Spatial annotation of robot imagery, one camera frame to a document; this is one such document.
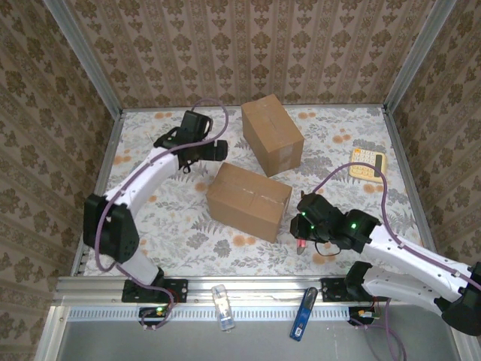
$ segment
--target yellow calculator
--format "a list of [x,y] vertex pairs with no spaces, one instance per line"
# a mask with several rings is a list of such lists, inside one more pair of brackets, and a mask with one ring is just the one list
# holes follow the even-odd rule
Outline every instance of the yellow calculator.
[[[387,161],[386,156],[379,152],[356,148],[352,152],[351,162],[363,162],[371,164],[381,170],[386,175]],[[354,178],[364,179],[365,181],[382,183],[383,179],[376,171],[362,165],[351,165],[349,175]]]

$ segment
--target patterned wall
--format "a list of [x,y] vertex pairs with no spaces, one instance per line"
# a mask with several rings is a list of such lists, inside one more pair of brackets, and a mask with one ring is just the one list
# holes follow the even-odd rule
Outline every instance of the patterned wall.
[[395,120],[438,250],[481,260],[481,1],[458,1]]
[[112,119],[42,1],[0,2],[0,359],[32,359]]
[[68,0],[124,108],[384,101],[434,0]]

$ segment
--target patterned table surface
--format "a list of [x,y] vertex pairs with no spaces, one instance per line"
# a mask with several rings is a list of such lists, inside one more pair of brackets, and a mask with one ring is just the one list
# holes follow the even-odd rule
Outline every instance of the patterned table surface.
[[[222,111],[199,108],[214,119],[213,132],[222,128]],[[290,220],[301,190],[310,192],[331,171],[349,162],[354,147],[385,153],[389,183],[387,211],[392,228],[420,244],[419,232],[404,188],[392,143],[380,108],[290,108],[286,107],[305,137],[302,164],[273,179],[293,187],[277,243],[257,239],[210,218],[205,194],[220,167],[218,162],[200,162],[190,174],[181,171],[166,180],[139,211],[135,222],[141,249],[170,276],[274,276],[342,275],[356,260],[367,260],[353,251],[323,257],[312,243],[300,256],[289,233]],[[108,189],[118,184],[149,153],[153,140],[180,125],[184,109],[127,113],[122,136],[110,173]],[[229,109],[230,123],[222,137],[228,141],[227,162],[264,174],[242,136],[241,109]],[[330,180],[320,192],[342,211],[362,209],[381,219],[383,186],[352,178],[347,169]],[[319,247],[335,253],[334,245]],[[104,263],[111,262],[103,256]],[[372,263],[382,265],[378,260]],[[85,275],[102,275],[90,251]],[[109,275],[119,275],[117,270]]]

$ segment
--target usb flash drive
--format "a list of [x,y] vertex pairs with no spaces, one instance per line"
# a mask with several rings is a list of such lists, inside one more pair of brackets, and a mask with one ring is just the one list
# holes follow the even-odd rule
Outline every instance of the usb flash drive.
[[306,329],[307,321],[309,320],[310,312],[313,310],[314,303],[317,298],[317,288],[309,287],[304,293],[301,306],[297,316],[295,317],[294,325],[292,326],[290,337],[296,341],[300,341],[304,330]]

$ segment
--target cardboard box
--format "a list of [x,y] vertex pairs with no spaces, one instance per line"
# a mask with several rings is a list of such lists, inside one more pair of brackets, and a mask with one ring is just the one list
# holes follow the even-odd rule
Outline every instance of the cardboard box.
[[274,243],[292,187],[224,162],[207,191],[213,219]]
[[304,137],[274,94],[241,109],[244,137],[268,177],[301,164]]

